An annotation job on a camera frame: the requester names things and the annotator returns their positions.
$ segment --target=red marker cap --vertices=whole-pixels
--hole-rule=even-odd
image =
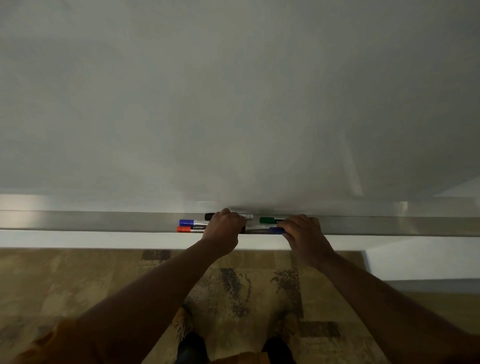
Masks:
[[[177,232],[190,232],[190,226],[177,226]]]

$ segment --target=foot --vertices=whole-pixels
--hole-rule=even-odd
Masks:
[[[290,346],[295,338],[300,337],[299,318],[293,312],[281,317],[273,327],[270,337],[278,337]]]
[[[192,315],[183,307],[180,307],[172,320],[172,327],[177,332],[177,341],[180,344],[193,331]]]

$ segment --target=green marker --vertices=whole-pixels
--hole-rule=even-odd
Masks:
[[[260,218],[261,224],[277,224],[285,220],[284,218]]]

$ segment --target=forearm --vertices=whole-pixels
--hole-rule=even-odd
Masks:
[[[344,258],[334,255],[317,268],[359,315],[391,362],[437,363],[459,353],[474,355],[471,335]]]
[[[86,311],[80,322],[93,330],[106,360],[141,363],[217,258],[213,247],[200,241]]]

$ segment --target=floor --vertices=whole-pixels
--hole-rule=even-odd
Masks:
[[[178,251],[0,250],[0,357],[15,355],[63,316],[77,315]],[[364,268],[360,252],[342,255]],[[480,296],[411,293],[480,334]],[[211,266],[187,298],[210,359],[258,351],[275,314],[301,318],[294,356],[302,363],[384,363],[357,315],[320,273],[290,252],[235,251]],[[172,363],[169,328],[144,363]]]

